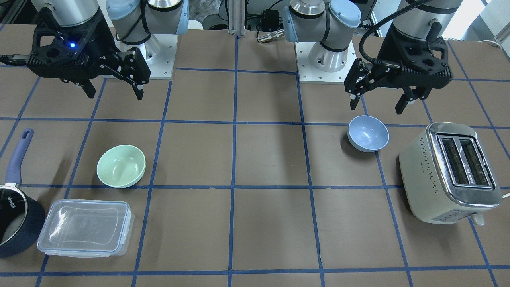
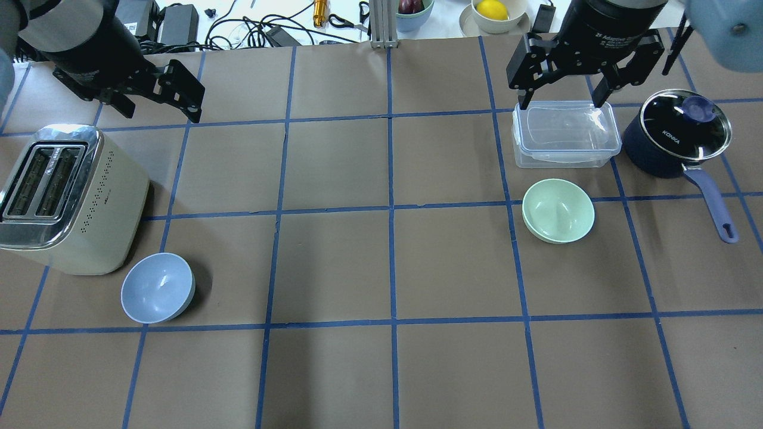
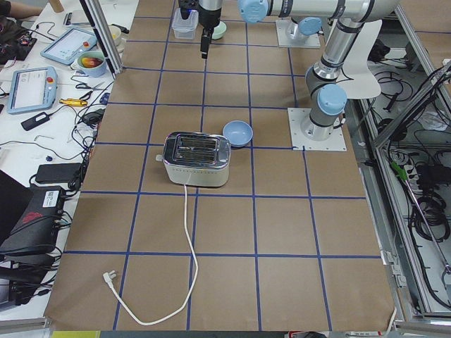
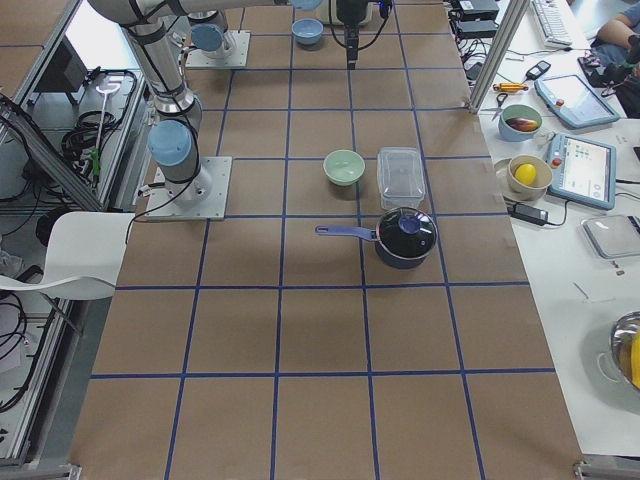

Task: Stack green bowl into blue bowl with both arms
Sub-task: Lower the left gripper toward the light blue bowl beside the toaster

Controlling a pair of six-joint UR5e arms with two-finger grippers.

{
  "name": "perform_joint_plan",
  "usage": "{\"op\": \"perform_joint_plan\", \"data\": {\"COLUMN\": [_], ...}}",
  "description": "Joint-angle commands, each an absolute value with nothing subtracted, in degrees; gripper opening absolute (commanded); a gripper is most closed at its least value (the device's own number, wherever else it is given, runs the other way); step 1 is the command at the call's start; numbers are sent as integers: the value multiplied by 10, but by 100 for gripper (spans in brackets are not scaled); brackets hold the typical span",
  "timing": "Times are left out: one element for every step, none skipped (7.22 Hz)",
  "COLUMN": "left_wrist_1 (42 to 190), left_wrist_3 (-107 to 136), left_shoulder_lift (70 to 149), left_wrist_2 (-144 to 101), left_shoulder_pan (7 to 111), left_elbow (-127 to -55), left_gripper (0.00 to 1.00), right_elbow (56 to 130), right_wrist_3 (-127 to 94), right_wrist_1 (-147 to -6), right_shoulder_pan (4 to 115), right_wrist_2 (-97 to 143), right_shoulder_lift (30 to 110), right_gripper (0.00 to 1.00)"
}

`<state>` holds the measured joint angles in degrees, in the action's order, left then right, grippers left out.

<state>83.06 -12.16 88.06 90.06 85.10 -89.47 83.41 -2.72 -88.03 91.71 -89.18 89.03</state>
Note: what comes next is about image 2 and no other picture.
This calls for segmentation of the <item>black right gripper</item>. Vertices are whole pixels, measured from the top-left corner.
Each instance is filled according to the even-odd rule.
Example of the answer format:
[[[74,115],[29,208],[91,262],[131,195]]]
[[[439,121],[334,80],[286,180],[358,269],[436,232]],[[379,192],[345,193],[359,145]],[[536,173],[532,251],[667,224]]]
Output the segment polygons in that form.
[[[519,109],[529,107],[537,89],[566,75],[602,74],[592,95],[596,108],[622,87],[643,84],[665,52],[651,26],[666,3],[572,1],[553,40],[524,33],[506,67]]]

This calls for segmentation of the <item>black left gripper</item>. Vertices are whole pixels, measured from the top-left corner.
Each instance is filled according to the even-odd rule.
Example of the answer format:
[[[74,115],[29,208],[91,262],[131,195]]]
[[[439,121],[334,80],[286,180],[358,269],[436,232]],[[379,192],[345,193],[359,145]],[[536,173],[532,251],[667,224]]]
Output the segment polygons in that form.
[[[19,37],[52,61],[89,97],[112,106],[126,119],[136,105],[125,94],[153,94],[201,120],[205,87],[179,60],[154,68],[134,35],[119,20],[118,1],[35,1]]]

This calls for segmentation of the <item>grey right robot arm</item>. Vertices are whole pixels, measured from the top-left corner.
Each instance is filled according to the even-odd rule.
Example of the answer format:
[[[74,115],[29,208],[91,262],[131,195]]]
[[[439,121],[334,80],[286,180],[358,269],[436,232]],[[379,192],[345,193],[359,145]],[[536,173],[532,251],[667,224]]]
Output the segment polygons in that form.
[[[665,51],[668,74],[693,33],[727,70],[761,71],[760,1],[684,1],[675,40],[666,49],[652,27],[665,1],[572,1],[551,40],[523,35],[507,64],[510,89],[520,109],[534,93],[565,76],[602,76],[592,101],[599,108],[614,92],[646,81]]]

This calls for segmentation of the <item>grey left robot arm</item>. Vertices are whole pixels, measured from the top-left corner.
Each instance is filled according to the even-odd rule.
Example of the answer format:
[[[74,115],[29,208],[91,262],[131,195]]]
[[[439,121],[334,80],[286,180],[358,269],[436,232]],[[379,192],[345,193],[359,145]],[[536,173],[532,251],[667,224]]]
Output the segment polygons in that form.
[[[25,41],[54,63],[52,73],[80,100],[100,101],[126,119],[134,96],[201,120],[204,85],[179,60],[157,66],[118,18],[116,1],[3,1],[2,101],[13,80],[12,60]]]

